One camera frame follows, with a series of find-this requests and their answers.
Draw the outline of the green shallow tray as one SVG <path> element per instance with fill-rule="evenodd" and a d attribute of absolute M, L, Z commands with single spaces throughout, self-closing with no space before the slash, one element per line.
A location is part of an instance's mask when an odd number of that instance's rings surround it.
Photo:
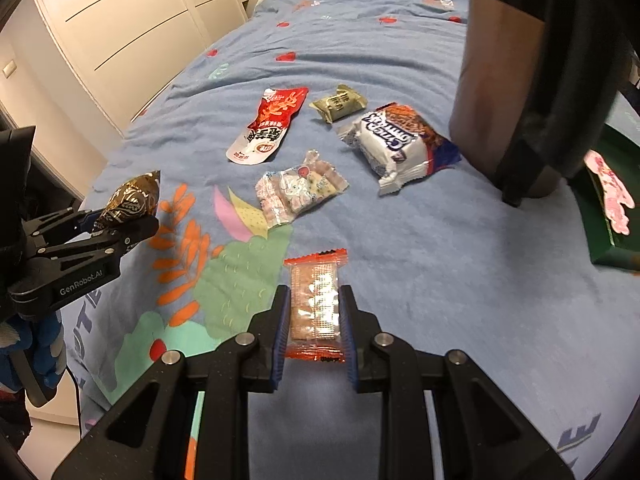
<path fill-rule="evenodd" d="M 609 125 L 570 179 L 590 261 L 639 271 L 639 145 Z"/>

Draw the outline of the olive sesame candy packet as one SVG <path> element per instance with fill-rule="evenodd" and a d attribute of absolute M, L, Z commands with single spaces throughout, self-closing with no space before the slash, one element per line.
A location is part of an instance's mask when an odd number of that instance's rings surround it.
<path fill-rule="evenodd" d="M 339 84 L 333 94 L 311 102 L 309 106 L 315 110 L 322 120 L 332 125 L 337 120 L 365 110 L 367 98 L 347 84 Z"/>

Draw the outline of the clear pink candy packet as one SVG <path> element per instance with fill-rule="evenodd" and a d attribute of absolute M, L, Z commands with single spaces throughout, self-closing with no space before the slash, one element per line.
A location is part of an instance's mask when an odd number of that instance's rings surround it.
<path fill-rule="evenodd" d="M 255 184 L 269 229 L 293 222 L 300 214 L 344 193 L 348 181 L 335 167 L 309 150 L 297 166 L 266 172 Z"/>

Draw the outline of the white blue cake packet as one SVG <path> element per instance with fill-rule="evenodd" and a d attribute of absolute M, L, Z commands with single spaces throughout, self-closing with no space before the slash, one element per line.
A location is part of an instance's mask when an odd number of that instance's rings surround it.
<path fill-rule="evenodd" d="M 337 130 L 378 175 L 378 195 L 398 193 L 407 183 L 431 177 L 462 159 L 456 144 L 439 134 L 414 108 L 391 102 Z"/>

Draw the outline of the black steel trash bin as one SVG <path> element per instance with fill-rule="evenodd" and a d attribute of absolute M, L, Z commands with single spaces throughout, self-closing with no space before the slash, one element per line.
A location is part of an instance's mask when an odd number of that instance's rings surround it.
<path fill-rule="evenodd" d="M 639 47 L 638 1 L 469 1 L 449 133 L 506 204 L 582 166 Z"/>

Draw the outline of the blue patterned bedspread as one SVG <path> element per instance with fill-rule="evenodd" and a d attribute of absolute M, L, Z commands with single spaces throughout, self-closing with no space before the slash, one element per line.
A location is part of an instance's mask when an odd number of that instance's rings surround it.
<path fill-rule="evenodd" d="M 309 105 L 257 166 L 226 151 L 264 91 L 339 84 L 370 107 L 409 105 L 446 133 L 469 0 L 262 0 L 129 128 L 86 198 L 160 170 L 160 229 L 120 277 L 62 313 L 89 430 L 163 352 L 212 350 L 288 281 L 288 258 L 345 248 L 342 282 L 414 348 L 468 352 L 574 475 L 602 460 L 639 395 L 639 279 L 598 268 L 566 185 L 521 207 L 466 162 L 378 195 L 378 179 Z M 309 150 L 348 189 L 269 229 L 255 192 Z"/>

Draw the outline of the white wardrobe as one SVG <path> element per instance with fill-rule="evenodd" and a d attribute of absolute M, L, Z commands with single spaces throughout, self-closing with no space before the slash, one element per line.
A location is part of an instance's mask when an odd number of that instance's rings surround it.
<path fill-rule="evenodd" d="M 256 2 L 21 0 L 1 33 L 1 108 L 83 196 L 152 99 Z"/>

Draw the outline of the brown gold snack packet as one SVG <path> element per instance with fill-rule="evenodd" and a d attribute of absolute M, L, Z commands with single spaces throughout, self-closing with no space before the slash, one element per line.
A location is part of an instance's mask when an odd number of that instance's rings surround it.
<path fill-rule="evenodd" d="M 134 220 L 155 216 L 159 199 L 160 170 L 133 177 L 116 188 L 93 223 L 92 232 L 116 229 Z"/>

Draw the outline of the pink cartoon snack packet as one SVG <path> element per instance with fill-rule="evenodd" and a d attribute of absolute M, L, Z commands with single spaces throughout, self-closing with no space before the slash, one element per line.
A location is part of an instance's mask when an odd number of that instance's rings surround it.
<path fill-rule="evenodd" d="M 603 192 L 603 209 L 611 228 L 617 234 L 628 236 L 630 229 L 627 211 L 636 206 L 634 198 L 600 153 L 589 150 L 584 162 L 599 179 Z"/>

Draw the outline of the red white spicy snack pouch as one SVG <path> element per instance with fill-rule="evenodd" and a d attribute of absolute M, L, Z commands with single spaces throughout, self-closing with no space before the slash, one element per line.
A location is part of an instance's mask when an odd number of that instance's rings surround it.
<path fill-rule="evenodd" d="M 306 87 L 266 89 L 262 94 L 256 118 L 226 151 L 230 162 L 243 166 L 265 162 L 279 148 L 307 94 Z"/>

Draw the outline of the orange wafer biscuit packet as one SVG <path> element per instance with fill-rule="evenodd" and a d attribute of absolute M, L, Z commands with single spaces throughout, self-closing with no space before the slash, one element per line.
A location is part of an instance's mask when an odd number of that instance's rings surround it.
<path fill-rule="evenodd" d="M 286 356 L 312 362 L 343 362 L 338 270 L 345 248 L 286 259 L 290 270 L 290 327 Z"/>

